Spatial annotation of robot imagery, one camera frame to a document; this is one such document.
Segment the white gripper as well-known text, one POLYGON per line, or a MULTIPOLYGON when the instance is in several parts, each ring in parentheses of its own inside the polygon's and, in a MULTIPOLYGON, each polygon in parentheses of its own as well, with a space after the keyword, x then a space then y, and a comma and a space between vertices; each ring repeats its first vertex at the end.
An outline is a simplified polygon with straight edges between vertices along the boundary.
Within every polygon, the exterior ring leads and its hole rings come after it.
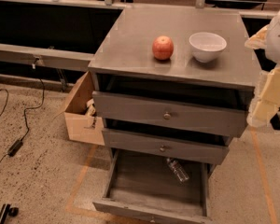
MULTIPOLYGON (((246 40, 245 46, 249 49, 265 49, 269 60, 280 63, 280 10, 269 26, 265 25, 246 40)), ((261 127, 268 124, 280 108, 280 64, 270 72, 260 72, 254 94, 247 123, 252 127, 261 127)))

